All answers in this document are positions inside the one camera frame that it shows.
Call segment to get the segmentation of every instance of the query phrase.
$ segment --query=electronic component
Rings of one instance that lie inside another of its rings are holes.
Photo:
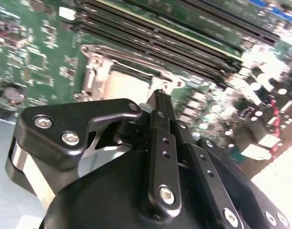
[[[236,145],[236,141],[233,137],[227,136],[226,138],[226,147],[227,148],[233,148]]]
[[[173,89],[185,86],[183,80],[166,69],[107,46],[82,45],[81,52],[88,64],[83,89],[74,96],[76,101],[129,98],[139,104],[145,103],[157,89],[171,94]],[[128,85],[131,89],[123,90]]]
[[[0,22],[0,29],[2,31],[7,31],[8,33],[14,32],[19,27],[19,22],[14,18],[5,18]]]
[[[285,85],[278,82],[276,79],[270,77],[268,74],[265,74],[262,71],[262,69],[260,69],[259,67],[252,68],[252,74],[257,79],[255,80],[255,82],[252,82],[252,77],[249,77],[249,80],[251,81],[251,85],[253,85],[254,87],[253,89],[254,91],[258,91],[260,89],[259,86],[256,86],[256,83],[260,83],[269,92],[273,92],[273,93],[277,93],[281,95],[287,93],[287,89],[285,88]]]
[[[185,107],[183,109],[182,114],[187,115],[187,116],[196,116],[196,111],[194,109],[189,108],[189,107]]]
[[[188,98],[187,106],[192,107],[193,109],[198,109],[201,106],[201,102],[194,98]]]
[[[288,95],[280,95],[276,99],[275,107],[279,108],[281,112],[285,112],[292,105],[292,99]]]
[[[211,101],[208,105],[208,109],[212,112],[219,112],[222,110],[222,107],[217,101]]]
[[[241,155],[255,160],[271,159],[272,155],[269,149],[259,146],[248,128],[243,126],[238,129],[234,135],[234,139]]]
[[[271,104],[274,99],[274,96],[272,96],[263,86],[261,86],[259,90],[255,91],[255,93],[264,104]]]
[[[190,124],[193,121],[193,117],[182,114],[180,115],[179,120],[184,123]]]
[[[26,91],[18,85],[9,85],[4,89],[3,95],[11,104],[20,104],[27,98]]]
[[[212,111],[204,111],[202,113],[202,116],[206,121],[210,122],[210,121],[214,120],[217,115],[215,113],[213,113]]]
[[[30,2],[30,7],[34,11],[43,12],[45,10],[45,4],[43,3],[42,0],[29,0],[29,2]]]
[[[234,107],[238,110],[237,113],[241,119],[257,120],[257,117],[262,116],[263,112],[259,106],[247,100],[246,98],[240,98],[235,102]]]
[[[208,124],[205,120],[199,119],[195,122],[195,126],[200,130],[206,130],[208,128]]]
[[[31,68],[44,69],[46,56],[41,53],[28,52],[28,63]]]
[[[28,39],[16,33],[10,33],[3,37],[4,45],[13,49],[21,49],[28,44]]]
[[[51,15],[51,16],[53,16],[53,15],[56,14],[56,11],[55,11],[54,7],[53,6],[50,6],[50,5],[45,5],[44,12],[46,14],[48,14],[48,15]]]
[[[204,92],[202,92],[200,90],[193,90],[191,97],[196,99],[196,100],[204,100],[205,94],[204,94]]]
[[[251,122],[249,128],[251,129],[256,142],[262,146],[272,148],[280,141],[278,138],[279,130],[275,126],[264,126],[260,120],[257,120]]]
[[[246,82],[253,91],[258,91],[261,88],[261,84],[258,83],[257,80],[252,76],[249,76],[246,79]]]

